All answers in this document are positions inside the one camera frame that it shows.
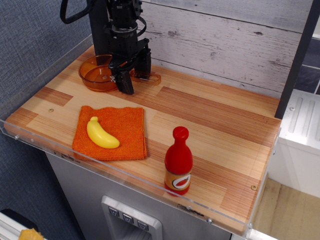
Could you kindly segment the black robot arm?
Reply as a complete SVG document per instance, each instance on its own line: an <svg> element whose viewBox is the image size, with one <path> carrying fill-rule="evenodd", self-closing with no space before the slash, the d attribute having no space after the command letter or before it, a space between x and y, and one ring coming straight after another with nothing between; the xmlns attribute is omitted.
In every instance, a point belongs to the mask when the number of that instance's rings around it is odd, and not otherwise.
<svg viewBox="0 0 320 240"><path fill-rule="evenodd" d="M149 39L138 39L147 29L141 17L140 0L107 0L109 22L104 27L107 52L112 55L108 65L110 79L117 89L127 95L134 94L130 71L151 72Z"/></svg>

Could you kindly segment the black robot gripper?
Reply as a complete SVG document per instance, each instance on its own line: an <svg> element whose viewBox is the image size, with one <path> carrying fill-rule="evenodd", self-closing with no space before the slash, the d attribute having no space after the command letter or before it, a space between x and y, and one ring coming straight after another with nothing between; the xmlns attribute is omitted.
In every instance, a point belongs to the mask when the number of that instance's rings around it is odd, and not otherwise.
<svg viewBox="0 0 320 240"><path fill-rule="evenodd" d="M134 94L129 71L151 73L151 50L147 38L138 39L146 29L138 30L137 22L115 25L109 22L104 27L107 43L112 56L108 64L111 77L115 80L118 90L127 95Z"/></svg>

